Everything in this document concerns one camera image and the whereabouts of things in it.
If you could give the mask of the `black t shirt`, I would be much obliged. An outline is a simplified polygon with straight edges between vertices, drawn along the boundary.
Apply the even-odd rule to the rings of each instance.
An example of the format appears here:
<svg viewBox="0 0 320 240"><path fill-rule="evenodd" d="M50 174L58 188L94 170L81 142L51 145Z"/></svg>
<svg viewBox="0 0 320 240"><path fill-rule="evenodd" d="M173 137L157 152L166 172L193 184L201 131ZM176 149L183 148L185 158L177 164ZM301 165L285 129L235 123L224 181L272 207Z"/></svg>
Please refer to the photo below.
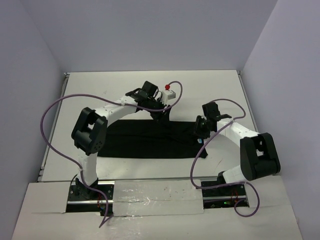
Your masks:
<svg viewBox="0 0 320 240"><path fill-rule="evenodd" d="M106 130L101 158L188 159L195 158L204 145L194 135L191 121L163 122L152 119L121 119Z"/></svg>

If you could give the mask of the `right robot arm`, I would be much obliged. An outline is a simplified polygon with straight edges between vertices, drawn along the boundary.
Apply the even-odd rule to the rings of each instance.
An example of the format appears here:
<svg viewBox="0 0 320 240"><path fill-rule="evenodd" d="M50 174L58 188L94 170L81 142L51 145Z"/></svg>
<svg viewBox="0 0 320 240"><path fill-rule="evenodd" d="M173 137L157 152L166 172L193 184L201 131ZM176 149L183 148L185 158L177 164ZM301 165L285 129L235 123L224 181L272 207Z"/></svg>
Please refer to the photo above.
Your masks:
<svg viewBox="0 0 320 240"><path fill-rule="evenodd" d="M276 175L281 170L281 164L270 133L259 133L248 129L237 122L246 116L244 108L233 100L242 110L241 116L232 117L221 114L216 100L202 105L203 116L198 115L195 121L196 136L207 139L197 153L190 169L190 180L194 187L201 190L217 189L224 196L235 189L235 185L249 184L253 180ZM217 135L222 135L239 147L239 165L218 174L217 185L198 186L194 182L193 172L200 154Z"/></svg>

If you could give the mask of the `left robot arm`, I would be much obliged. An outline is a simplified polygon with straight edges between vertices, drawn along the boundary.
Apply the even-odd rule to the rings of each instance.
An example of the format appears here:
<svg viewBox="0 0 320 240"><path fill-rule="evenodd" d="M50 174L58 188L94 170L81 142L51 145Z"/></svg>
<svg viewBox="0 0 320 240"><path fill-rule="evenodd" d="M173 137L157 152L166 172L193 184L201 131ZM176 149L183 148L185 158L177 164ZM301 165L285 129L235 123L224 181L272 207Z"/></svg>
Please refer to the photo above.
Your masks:
<svg viewBox="0 0 320 240"><path fill-rule="evenodd" d="M141 88L127 92L116 101L103 107L84 108L72 130L71 138L79 149L78 160L81 165L75 185L79 194L93 199L98 193L97 156L106 142L107 128L121 118L146 108L153 119L159 119L168 107L167 102L176 98L176 93L166 85L158 94L158 87L145 81Z"/></svg>

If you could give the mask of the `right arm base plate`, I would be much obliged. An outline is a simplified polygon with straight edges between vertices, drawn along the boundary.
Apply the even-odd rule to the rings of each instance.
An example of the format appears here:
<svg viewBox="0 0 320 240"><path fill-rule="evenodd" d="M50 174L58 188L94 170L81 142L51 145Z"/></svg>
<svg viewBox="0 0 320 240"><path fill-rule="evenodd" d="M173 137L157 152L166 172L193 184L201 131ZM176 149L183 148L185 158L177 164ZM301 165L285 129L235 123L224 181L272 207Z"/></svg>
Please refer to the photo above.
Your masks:
<svg viewBox="0 0 320 240"><path fill-rule="evenodd" d="M247 194L243 184L213 189L202 189L204 209L248 207Z"/></svg>

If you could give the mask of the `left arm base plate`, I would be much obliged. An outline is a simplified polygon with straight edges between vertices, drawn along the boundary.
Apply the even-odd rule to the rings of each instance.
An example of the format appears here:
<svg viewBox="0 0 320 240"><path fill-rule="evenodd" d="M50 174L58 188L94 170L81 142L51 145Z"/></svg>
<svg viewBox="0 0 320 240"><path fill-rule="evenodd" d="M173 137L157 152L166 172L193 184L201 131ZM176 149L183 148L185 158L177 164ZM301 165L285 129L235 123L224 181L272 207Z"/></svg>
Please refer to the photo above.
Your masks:
<svg viewBox="0 0 320 240"><path fill-rule="evenodd" d="M113 215L114 184L99 184L97 188L104 192L108 199L107 216ZM106 200L98 192L83 194L73 184L69 187L66 210L67 213L98 213L101 217L106 211Z"/></svg>

